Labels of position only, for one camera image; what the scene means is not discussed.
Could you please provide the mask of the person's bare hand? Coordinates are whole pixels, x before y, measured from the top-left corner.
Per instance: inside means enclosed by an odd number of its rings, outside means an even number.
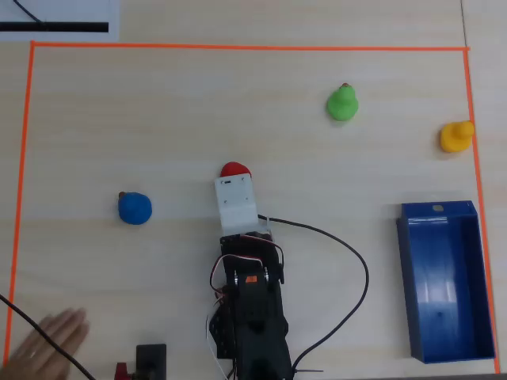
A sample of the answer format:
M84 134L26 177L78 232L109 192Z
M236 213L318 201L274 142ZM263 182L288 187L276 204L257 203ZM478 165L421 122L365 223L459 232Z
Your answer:
M75 355L88 336L84 309L67 309L40 321L43 331L69 355ZM1 368L2 379L68 379L71 362L37 331L32 331Z

